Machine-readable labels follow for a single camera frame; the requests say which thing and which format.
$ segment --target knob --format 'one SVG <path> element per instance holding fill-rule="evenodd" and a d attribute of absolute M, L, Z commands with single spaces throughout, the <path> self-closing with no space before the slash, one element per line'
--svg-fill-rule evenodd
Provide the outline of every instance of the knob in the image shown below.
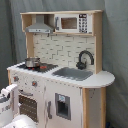
<path fill-rule="evenodd" d="M 18 76 L 14 77 L 14 82 L 17 82 L 19 80 Z"/>
<path fill-rule="evenodd" d="M 32 82 L 32 86 L 35 86 L 36 87 L 37 86 L 37 82 L 36 81 L 33 81 Z"/>

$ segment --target white cabinet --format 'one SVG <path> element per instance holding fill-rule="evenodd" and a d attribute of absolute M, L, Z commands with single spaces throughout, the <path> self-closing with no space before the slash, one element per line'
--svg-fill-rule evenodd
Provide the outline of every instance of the white cabinet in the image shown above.
<path fill-rule="evenodd" d="M 82 128 L 81 89 L 46 81 L 47 128 Z"/>

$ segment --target countertop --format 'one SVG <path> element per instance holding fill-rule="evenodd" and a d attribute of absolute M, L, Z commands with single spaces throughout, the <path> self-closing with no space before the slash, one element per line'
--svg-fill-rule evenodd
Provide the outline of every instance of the countertop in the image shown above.
<path fill-rule="evenodd" d="M 39 72 L 33 72 L 30 70 L 24 70 L 24 69 L 18 68 L 17 66 L 21 64 L 24 64 L 24 62 L 11 66 L 7 68 L 7 70 L 15 70 L 19 72 L 29 73 L 32 75 L 38 75 L 46 79 L 61 81 L 61 82 L 65 82 L 67 84 L 71 84 L 73 86 L 82 87 L 82 88 L 102 88 L 102 87 L 111 85 L 115 80 L 115 77 L 113 74 L 107 71 L 100 71 L 98 74 L 93 74 L 92 76 L 88 77 L 86 80 L 76 81 L 76 80 L 71 80 L 71 79 L 57 77 L 57 76 L 52 75 L 53 72 L 63 68 L 62 66 L 56 67 L 46 73 L 39 73 Z"/>

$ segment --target microwave door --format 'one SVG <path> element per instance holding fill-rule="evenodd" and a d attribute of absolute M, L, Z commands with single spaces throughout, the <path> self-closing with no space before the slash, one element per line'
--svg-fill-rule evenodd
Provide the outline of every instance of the microwave door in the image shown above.
<path fill-rule="evenodd" d="M 61 14 L 55 17 L 56 32 L 79 33 L 79 15 Z"/>

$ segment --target oven door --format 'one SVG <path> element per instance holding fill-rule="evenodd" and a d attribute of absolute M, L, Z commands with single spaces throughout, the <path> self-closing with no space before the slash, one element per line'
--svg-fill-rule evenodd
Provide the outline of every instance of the oven door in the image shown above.
<path fill-rule="evenodd" d="M 55 14 L 55 32 L 79 33 L 79 14 Z"/>
<path fill-rule="evenodd" d="M 25 87 L 19 88 L 19 114 L 30 117 L 37 124 L 37 128 L 44 128 L 43 101 L 43 93 Z"/>

